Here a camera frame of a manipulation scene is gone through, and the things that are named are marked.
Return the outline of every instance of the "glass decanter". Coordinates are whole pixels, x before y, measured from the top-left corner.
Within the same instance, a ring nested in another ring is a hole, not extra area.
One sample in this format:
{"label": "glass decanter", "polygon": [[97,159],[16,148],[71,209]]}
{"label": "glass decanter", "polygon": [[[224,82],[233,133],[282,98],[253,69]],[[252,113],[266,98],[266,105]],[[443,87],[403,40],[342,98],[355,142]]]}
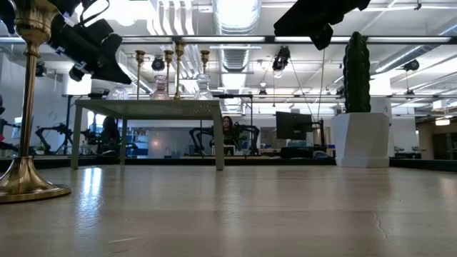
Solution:
{"label": "glass decanter", "polygon": [[109,91],[106,100],[129,100],[129,93],[123,86],[115,86]]}
{"label": "glass decanter", "polygon": [[151,100],[171,100],[166,89],[168,82],[165,75],[155,75],[157,90],[149,98]]}
{"label": "glass decanter", "polygon": [[210,77],[208,74],[197,75],[199,91],[195,94],[194,100],[213,100],[213,94],[209,91]]}

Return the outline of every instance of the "wooden table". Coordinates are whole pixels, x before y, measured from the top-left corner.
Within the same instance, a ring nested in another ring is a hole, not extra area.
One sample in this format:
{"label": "wooden table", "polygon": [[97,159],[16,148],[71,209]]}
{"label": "wooden table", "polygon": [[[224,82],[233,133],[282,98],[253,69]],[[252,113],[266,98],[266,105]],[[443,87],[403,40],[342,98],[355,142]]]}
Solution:
{"label": "wooden table", "polygon": [[122,119],[121,165],[126,160],[126,137],[128,120],[213,120],[214,143],[216,144],[216,168],[224,169],[224,135],[219,101],[198,100],[76,100],[71,167],[78,168],[79,140],[81,136],[82,109]]}

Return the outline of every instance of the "brass candlestick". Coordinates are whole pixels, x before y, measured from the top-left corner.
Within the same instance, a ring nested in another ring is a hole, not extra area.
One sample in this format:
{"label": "brass candlestick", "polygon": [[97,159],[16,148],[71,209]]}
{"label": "brass candlestick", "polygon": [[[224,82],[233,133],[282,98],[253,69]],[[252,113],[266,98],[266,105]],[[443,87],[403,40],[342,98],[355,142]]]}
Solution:
{"label": "brass candlestick", "polygon": [[165,50],[165,61],[166,61],[166,93],[170,94],[170,63],[173,61],[172,50]]}
{"label": "brass candlestick", "polygon": [[36,172],[29,156],[31,115],[34,105],[36,60],[38,48],[51,37],[51,22],[59,13],[47,0],[13,0],[17,34],[26,42],[27,56],[24,99],[22,104],[19,157],[13,159],[8,171],[0,178],[0,203],[32,201],[71,193],[65,185],[53,185]]}
{"label": "brass candlestick", "polygon": [[206,74],[206,63],[209,61],[209,51],[201,50],[201,62],[203,63],[203,74]]}
{"label": "brass candlestick", "polygon": [[179,74],[181,72],[181,56],[184,54],[184,47],[186,46],[186,42],[178,40],[175,41],[175,52],[178,56],[176,60],[176,93],[174,94],[174,100],[181,100],[181,92],[179,91]]}
{"label": "brass candlestick", "polygon": [[144,62],[144,55],[146,54],[142,50],[136,50],[136,63],[138,63],[138,73],[137,73],[137,78],[138,81],[136,82],[136,100],[140,99],[140,70],[141,70],[141,65]]}

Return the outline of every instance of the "wooden floor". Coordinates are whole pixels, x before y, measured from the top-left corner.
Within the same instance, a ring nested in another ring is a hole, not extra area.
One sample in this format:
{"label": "wooden floor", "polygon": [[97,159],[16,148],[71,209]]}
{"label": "wooden floor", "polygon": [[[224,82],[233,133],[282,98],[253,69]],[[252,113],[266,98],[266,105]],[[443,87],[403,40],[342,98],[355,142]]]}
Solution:
{"label": "wooden floor", "polygon": [[70,196],[0,206],[0,256],[457,256],[457,173],[333,166],[40,171]]}

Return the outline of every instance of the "table top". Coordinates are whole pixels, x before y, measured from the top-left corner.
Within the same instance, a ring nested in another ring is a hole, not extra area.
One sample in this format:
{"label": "table top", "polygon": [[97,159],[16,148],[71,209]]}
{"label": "table top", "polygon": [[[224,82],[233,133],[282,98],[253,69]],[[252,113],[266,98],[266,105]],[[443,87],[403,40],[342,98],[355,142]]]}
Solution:
{"label": "table top", "polygon": [[76,100],[75,104],[115,119],[212,120],[219,100]]}

